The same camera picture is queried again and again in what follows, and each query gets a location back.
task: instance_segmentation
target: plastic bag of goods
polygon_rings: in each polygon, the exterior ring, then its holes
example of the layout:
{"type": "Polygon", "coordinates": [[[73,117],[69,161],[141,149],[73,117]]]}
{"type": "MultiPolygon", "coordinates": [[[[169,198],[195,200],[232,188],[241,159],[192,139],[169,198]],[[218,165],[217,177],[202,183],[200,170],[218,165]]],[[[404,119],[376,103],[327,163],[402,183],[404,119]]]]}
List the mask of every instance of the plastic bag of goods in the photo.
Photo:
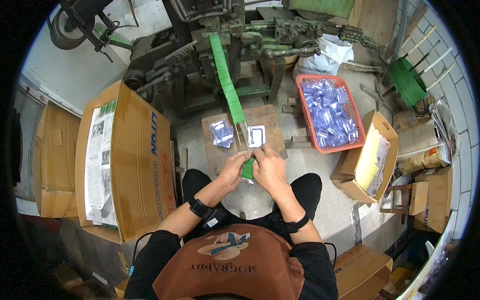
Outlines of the plastic bag of goods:
{"type": "Polygon", "coordinates": [[[293,69],[293,80],[299,74],[336,75],[341,63],[353,60],[352,44],[338,36],[324,34],[319,43],[321,55],[300,57],[293,69]]]}

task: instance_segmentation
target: green wire bundle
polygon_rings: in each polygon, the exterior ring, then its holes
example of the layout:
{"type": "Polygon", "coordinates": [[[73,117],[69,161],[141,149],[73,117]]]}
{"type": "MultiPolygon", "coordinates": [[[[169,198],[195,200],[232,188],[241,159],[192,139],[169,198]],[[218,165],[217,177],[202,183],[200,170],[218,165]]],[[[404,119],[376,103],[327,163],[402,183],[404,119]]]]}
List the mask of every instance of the green wire bundle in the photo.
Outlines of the green wire bundle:
{"type": "Polygon", "coordinates": [[[243,115],[243,111],[241,109],[237,91],[235,91],[232,79],[230,78],[230,73],[228,72],[227,60],[225,59],[225,53],[223,52],[220,37],[218,35],[210,36],[210,45],[212,46],[216,71],[220,79],[220,84],[222,85],[223,93],[227,99],[232,120],[235,124],[245,122],[245,116],[243,115]]]}
{"type": "Polygon", "coordinates": [[[241,172],[240,177],[245,179],[253,180],[253,162],[255,158],[251,157],[243,164],[243,170],[241,172]]]}
{"type": "Polygon", "coordinates": [[[413,107],[427,95],[427,88],[421,77],[415,79],[418,73],[415,69],[410,72],[411,68],[408,60],[399,58],[388,65],[388,74],[408,106],[413,107]]]}

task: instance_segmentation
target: wrist device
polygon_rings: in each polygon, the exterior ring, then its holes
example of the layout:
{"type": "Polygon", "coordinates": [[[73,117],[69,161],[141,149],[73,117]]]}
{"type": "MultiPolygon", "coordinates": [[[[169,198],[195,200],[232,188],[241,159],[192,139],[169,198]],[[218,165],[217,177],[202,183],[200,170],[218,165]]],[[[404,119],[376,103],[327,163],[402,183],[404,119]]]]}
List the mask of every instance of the wrist device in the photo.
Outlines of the wrist device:
{"type": "Polygon", "coordinates": [[[202,219],[207,218],[212,212],[210,207],[206,206],[198,199],[192,198],[188,201],[188,204],[190,204],[190,210],[202,219]]]}
{"type": "Polygon", "coordinates": [[[308,223],[308,220],[310,219],[308,218],[307,214],[305,214],[305,216],[303,216],[303,218],[298,222],[284,222],[285,229],[288,233],[298,232],[300,228],[308,223]]]}

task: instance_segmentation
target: open cardboard box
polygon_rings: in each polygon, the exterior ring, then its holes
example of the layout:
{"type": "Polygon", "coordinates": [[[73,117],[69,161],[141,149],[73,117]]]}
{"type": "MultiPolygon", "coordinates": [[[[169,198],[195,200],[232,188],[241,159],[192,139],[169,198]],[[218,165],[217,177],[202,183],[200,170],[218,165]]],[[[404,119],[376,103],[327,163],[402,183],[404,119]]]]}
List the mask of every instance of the open cardboard box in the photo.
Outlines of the open cardboard box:
{"type": "Polygon", "coordinates": [[[428,196],[423,212],[415,215],[413,227],[442,233],[450,216],[453,189],[452,166],[421,171],[416,182],[428,182],[428,196]]]}
{"type": "Polygon", "coordinates": [[[383,171],[383,182],[378,189],[377,195],[371,197],[356,182],[355,174],[361,170],[357,170],[363,147],[354,148],[344,151],[340,160],[335,167],[330,179],[333,184],[341,189],[348,197],[358,200],[361,203],[376,203],[383,196],[388,183],[393,175],[395,168],[396,156],[398,154],[398,136],[393,127],[382,116],[380,112],[372,110],[367,113],[362,120],[363,128],[368,135],[370,125],[378,129],[379,133],[390,142],[390,150],[388,152],[386,163],[383,171]]]}
{"type": "Polygon", "coordinates": [[[85,106],[75,160],[77,206],[82,228],[116,243],[155,231],[175,208],[170,122],[118,81],[85,106]],[[110,146],[110,176],[118,230],[93,225],[85,213],[85,160],[95,108],[117,100],[110,146]]]}
{"type": "Polygon", "coordinates": [[[34,143],[33,182],[41,217],[78,216],[75,150],[80,118],[49,102],[34,143]]]}
{"type": "Polygon", "coordinates": [[[390,256],[358,244],[336,260],[335,277],[340,300],[367,300],[374,297],[389,279],[390,256]]]}

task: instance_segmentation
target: white label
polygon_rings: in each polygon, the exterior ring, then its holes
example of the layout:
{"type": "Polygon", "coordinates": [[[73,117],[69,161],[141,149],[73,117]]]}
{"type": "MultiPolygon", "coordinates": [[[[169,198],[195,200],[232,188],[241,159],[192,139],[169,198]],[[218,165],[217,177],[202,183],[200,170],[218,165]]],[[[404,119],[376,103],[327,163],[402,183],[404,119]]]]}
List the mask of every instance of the white label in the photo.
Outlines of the white label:
{"type": "Polygon", "coordinates": [[[430,170],[425,172],[425,175],[431,175],[435,172],[435,170],[437,170],[437,168],[430,169],[430,170]]]}
{"type": "Polygon", "coordinates": [[[210,228],[211,228],[216,223],[218,223],[218,220],[216,218],[213,218],[213,219],[211,219],[210,221],[207,222],[207,225],[210,226],[210,228]]]}

